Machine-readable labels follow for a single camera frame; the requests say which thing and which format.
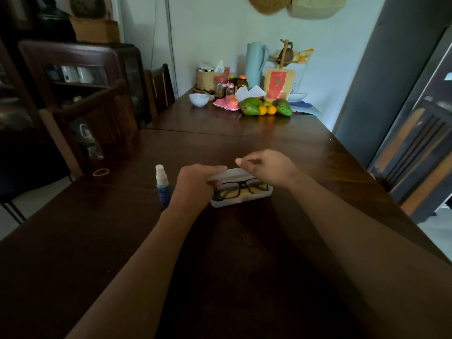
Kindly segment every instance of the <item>wooden table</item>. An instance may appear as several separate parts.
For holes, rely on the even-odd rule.
[[[188,96],[102,160],[108,175],[72,183],[0,242],[0,338],[64,337],[160,215],[155,165],[235,167],[273,148],[349,204],[447,258],[314,116],[245,117]],[[363,337],[376,318],[285,191],[193,225],[157,337]]]

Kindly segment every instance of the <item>hand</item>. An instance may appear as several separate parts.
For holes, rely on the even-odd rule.
[[[198,216],[212,198],[213,189],[221,185],[220,181],[206,182],[206,179],[226,169],[227,167],[223,165],[184,166],[177,176],[176,188],[169,206],[173,210]]]
[[[250,160],[260,160],[261,164],[255,165]],[[289,189],[302,176],[290,158],[278,151],[266,149],[253,152],[237,158],[235,162],[243,170],[274,187]]]

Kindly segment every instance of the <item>wooden chair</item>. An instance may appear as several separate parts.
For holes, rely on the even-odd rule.
[[[452,113],[424,101],[370,172],[414,222],[424,222],[452,193],[451,150]]]
[[[103,156],[138,133],[132,100],[124,80],[118,80],[114,87],[99,91],[67,108],[42,109],[40,115],[74,179],[82,176],[93,163],[87,149],[77,142],[71,130],[70,124],[75,119],[84,119],[90,136]]]
[[[152,71],[144,70],[150,113],[154,119],[175,102],[169,72],[168,64]]]

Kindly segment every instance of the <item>jar lid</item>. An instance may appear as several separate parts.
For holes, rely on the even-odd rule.
[[[215,76],[213,79],[216,82],[227,82],[227,77],[226,76]]]

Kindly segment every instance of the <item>small bowl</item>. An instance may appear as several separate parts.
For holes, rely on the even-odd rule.
[[[289,94],[287,98],[288,102],[300,102],[302,101],[308,94]]]
[[[194,104],[196,107],[205,106],[206,103],[209,102],[209,95],[207,94],[195,93],[190,94],[189,97],[191,103]]]

